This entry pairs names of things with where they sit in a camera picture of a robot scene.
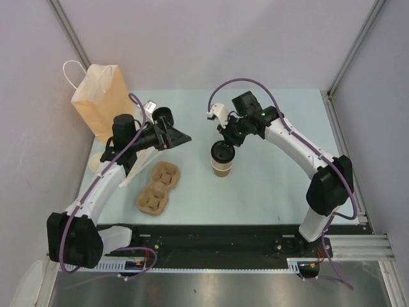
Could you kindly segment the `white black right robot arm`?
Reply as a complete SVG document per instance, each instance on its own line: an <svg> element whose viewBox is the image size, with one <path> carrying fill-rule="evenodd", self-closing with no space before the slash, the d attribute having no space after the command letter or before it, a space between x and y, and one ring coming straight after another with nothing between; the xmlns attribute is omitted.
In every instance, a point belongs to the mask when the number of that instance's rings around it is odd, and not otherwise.
<svg viewBox="0 0 409 307"><path fill-rule="evenodd" d="M235 115L224 104L214 104L207 111L208 119L219 121L217 130L224 138L225 148L239 147L246 136L258 135L278 146L309 177L311 183L306 193L309 209L298 229L301 237L295 240L295 250L301 256L311 256L330 217L353 193L351 160L345 155L335 157L312 144L277 107L262 108L250 91L232 102Z"/></svg>

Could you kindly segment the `brown paper coffee cup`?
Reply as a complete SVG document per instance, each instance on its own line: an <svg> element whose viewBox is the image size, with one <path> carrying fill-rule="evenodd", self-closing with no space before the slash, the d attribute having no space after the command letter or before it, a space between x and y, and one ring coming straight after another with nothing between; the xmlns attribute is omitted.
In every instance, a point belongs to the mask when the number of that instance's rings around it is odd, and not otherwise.
<svg viewBox="0 0 409 307"><path fill-rule="evenodd" d="M226 163L217 162L214 158L211 158L211 165L213 172L218 177L226 177L230 174L231 168L233 167L233 161Z"/></svg>

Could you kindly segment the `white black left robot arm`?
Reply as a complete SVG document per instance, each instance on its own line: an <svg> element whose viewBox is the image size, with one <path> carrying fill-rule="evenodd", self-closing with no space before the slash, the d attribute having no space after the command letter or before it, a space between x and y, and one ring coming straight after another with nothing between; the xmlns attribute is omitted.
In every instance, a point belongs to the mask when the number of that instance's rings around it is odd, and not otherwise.
<svg viewBox="0 0 409 307"><path fill-rule="evenodd" d="M98 230L102 209L114 191L129 175L137 153L148 148L167 150L191 141L174 127L172 112L161 107L153 113L153 123L135 126L130 114L114 118L112 136L107 140L100 165L87 189L62 213L53 212L47 219L49 256L60 264L76 269L96 267L102 256L116 250L137 254L141 240L131 229L112 226Z"/></svg>

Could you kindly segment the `black plastic cup lid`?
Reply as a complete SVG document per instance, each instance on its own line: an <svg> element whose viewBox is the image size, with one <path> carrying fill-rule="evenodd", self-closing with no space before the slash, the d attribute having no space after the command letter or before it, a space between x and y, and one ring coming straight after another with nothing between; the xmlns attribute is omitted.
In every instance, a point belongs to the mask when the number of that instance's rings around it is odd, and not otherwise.
<svg viewBox="0 0 409 307"><path fill-rule="evenodd" d="M217 162L226 163L229 161L233 161L235 158L235 148L232 145L231 150L223 150L220 147L220 141L215 142L210 150L211 157L214 158Z"/></svg>

